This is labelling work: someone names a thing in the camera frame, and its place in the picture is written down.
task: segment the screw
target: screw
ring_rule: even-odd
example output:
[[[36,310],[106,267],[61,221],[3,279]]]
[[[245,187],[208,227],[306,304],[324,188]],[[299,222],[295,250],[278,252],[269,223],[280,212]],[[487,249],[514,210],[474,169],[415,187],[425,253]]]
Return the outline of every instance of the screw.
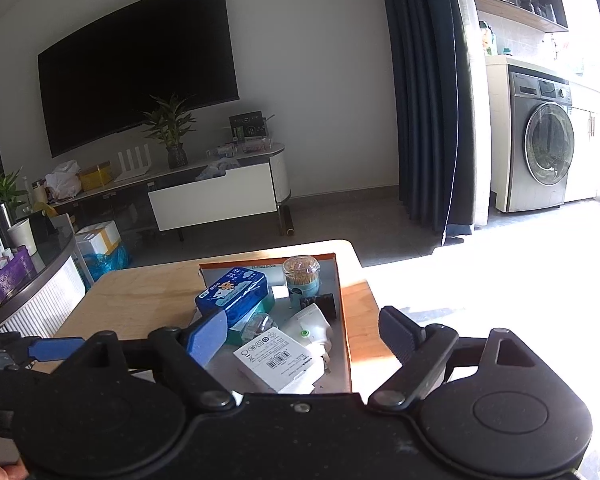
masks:
[[[208,408],[222,408],[231,402],[232,396],[228,392],[211,391],[200,395],[200,402]]]
[[[407,400],[402,392],[396,392],[395,390],[381,390],[374,393],[371,398],[376,404],[384,408],[397,408]]]
[[[308,413],[309,410],[311,410],[311,406],[306,402],[298,402],[297,404],[294,404],[294,411],[296,413]]]

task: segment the television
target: television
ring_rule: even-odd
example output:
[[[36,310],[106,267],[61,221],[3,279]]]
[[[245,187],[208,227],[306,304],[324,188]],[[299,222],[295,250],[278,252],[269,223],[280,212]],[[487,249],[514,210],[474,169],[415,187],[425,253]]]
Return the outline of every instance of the television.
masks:
[[[151,96],[239,99],[225,0],[141,0],[38,55],[51,155],[138,126]]]

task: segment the wooden table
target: wooden table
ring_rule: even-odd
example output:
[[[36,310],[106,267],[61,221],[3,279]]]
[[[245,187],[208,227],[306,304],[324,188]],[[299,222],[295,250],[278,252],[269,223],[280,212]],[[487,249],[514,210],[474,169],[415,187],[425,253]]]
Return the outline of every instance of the wooden table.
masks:
[[[115,330],[120,339],[136,339],[161,326],[185,327],[195,309],[195,296],[205,289],[200,264],[327,253],[335,253],[338,264],[352,390],[366,399],[400,365],[380,339],[378,305],[352,245],[345,240],[110,272],[96,282],[56,337],[87,339],[99,330]],[[36,369],[49,366],[39,364]]]

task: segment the white router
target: white router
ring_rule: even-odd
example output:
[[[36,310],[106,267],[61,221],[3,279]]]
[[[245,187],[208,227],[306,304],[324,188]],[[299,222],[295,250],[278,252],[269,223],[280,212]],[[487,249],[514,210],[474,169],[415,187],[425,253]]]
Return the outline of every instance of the white router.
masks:
[[[122,173],[120,173],[116,177],[116,182],[121,182],[123,180],[128,180],[130,178],[135,178],[136,176],[142,176],[147,171],[151,169],[151,155],[149,154],[149,145],[144,145],[144,156],[146,157],[146,165],[142,162],[142,157],[140,156],[140,147],[136,146],[136,159],[138,160],[138,167],[134,164],[134,158],[131,155],[131,150],[126,150],[126,158],[129,161],[129,169],[126,168],[125,159],[122,155],[122,152],[118,152],[118,160],[120,161],[120,168],[122,168]]]

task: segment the wooden shelf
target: wooden shelf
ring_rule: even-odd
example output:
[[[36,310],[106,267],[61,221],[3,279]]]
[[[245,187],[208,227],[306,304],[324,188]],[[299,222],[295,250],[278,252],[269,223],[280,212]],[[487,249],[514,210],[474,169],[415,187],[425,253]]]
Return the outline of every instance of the wooden shelf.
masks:
[[[515,22],[524,23],[530,27],[542,30],[543,32],[568,32],[567,17],[564,12],[562,0],[538,0],[541,5],[552,4],[554,8],[555,19],[557,23],[552,22],[542,16],[538,16],[528,10],[516,8],[511,4],[499,0],[475,0],[478,10],[495,14],[502,18],[508,18]]]
[[[475,0],[475,8],[482,12],[495,14],[514,22],[523,23],[542,32],[568,32],[569,29],[559,23],[538,16],[529,10],[521,9],[515,5],[501,2],[500,0]]]

